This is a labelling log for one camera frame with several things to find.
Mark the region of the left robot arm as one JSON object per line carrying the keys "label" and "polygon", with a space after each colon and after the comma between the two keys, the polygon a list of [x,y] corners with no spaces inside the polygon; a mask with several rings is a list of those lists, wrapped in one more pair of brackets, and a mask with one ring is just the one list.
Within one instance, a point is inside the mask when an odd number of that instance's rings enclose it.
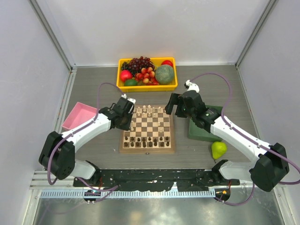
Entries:
{"label": "left robot arm", "polygon": [[100,169],[90,161],[75,158],[76,152],[96,136],[113,128],[130,129],[136,100],[123,94],[117,103],[101,108],[94,118],[64,133],[51,132],[44,143],[39,163],[47,170],[50,185],[73,176],[85,185],[100,182]]}

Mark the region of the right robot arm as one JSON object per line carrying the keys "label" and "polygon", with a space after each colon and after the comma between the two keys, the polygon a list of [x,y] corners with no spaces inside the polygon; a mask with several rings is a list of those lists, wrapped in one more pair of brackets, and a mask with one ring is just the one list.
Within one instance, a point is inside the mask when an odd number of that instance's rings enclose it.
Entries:
{"label": "right robot arm", "polygon": [[218,163],[212,173],[216,184],[222,185],[231,179],[247,180],[269,192],[289,173],[283,145],[271,145],[250,135],[227,117],[222,117],[219,109],[207,107],[195,90],[172,93],[165,107],[166,113],[171,114],[174,106],[177,117],[190,118],[198,128],[220,137],[249,159],[248,163],[229,160]]}

